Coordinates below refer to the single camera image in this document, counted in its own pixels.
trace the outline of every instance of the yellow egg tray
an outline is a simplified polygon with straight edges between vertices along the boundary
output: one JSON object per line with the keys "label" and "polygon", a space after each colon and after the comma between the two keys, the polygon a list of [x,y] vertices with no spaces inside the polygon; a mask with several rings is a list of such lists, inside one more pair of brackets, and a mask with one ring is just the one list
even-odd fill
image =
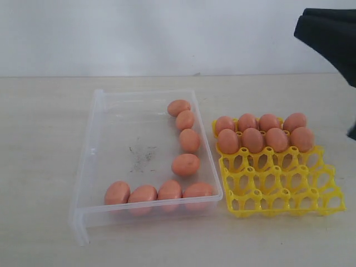
{"label": "yellow egg tray", "polygon": [[306,153],[295,146],[282,153],[268,146],[258,154],[246,147],[232,155],[222,153],[217,145],[216,150],[226,204],[237,217],[284,212],[302,216],[312,211],[330,215],[346,209],[341,188],[335,184],[335,168],[324,163],[321,146]]}

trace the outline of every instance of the egg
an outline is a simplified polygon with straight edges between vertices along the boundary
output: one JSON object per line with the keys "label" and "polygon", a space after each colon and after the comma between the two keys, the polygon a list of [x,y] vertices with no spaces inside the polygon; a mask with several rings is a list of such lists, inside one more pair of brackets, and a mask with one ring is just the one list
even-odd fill
{"label": "egg", "polygon": [[[212,196],[214,188],[205,182],[196,182],[189,186],[183,193],[183,198]],[[209,205],[209,202],[186,203],[185,207],[191,211],[203,210]]]}
{"label": "egg", "polygon": [[290,133],[298,127],[306,127],[306,116],[303,113],[293,113],[283,123],[283,130]]}
{"label": "egg", "polygon": [[259,128],[262,131],[268,132],[271,128],[281,128],[280,121],[278,118],[273,114],[265,114],[263,115],[259,122]]}
{"label": "egg", "polygon": [[272,147],[274,152],[281,153],[288,148],[288,137],[280,128],[269,129],[265,140],[266,144]]}
{"label": "egg", "polygon": [[264,139],[259,130],[248,128],[243,132],[242,138],[243,147],[246,147],[250,153],[259,153],[264,148]]}
{"label": "egg", "polygon": [[184,129],[179,134],[179,143],[185,152],[194,153],[200,147],[200,137],[196,131],[192,129]]}
{"label": "egg", "polygon": [[176,118],[176,127],[178,130],[192,128],[194,125],[194,113],[190,110],[182,111]]}
{"label": "egg", "polygon": [[127,203],[130,196],[130,187],[123,181],[114,182],[106,190],[104,203],[105,205]]}
{"label": "egg", "polygon": [[306,127],[298,127],[290,134],[290,143],[296,146],[299,152],[308,152],[314,147],[314,142],[313,132]]}
{"label": "egg", "polygon": [[187,177],[197,172],[200,160],[194,154],[182,154],[176,157],[172,163],[172,171],[179,176]]}
{"label": "egg", "polygon": [[[157,200],[157,190],[152,185],[142,185],[131,193],[128,203],[154,201]],[[142,216],[150,213],[152,207],[137,207],[129,209],[129,212],[135,216]]]}
{"label": "egg", "polygon": [[177,117],[180,112],[185,110],[190,110],[190,109],[191,109],[191,105],[188,101],[183,99],[178,99],[171,102],[168,105],[167,111],[169,115],[173,117]]}
{"label": "egg", "polygon": [[256,117],[252,114],[243,114],[238,120],[238,130],[244,132],[247,128],[258,129]]}
{"label": "egg", "polygon": [[223,129],[217,136],[217,146],[224,154],[234,154],[239,150],[239,139],[236,132]]}
{"label": "egg", "polygon": [[[175,180],[166,181],[158,191],[158,200],[180,199],[182,197],[182,187]],[[161,206],[163,211],[172,212],[178,208],[178,204]]]}
{"label": "egg", "polygon": [[230,129],[235,131],[235,122],[229,116],[223,116],[216,120],[215,133],[218,135],[223,129]]}

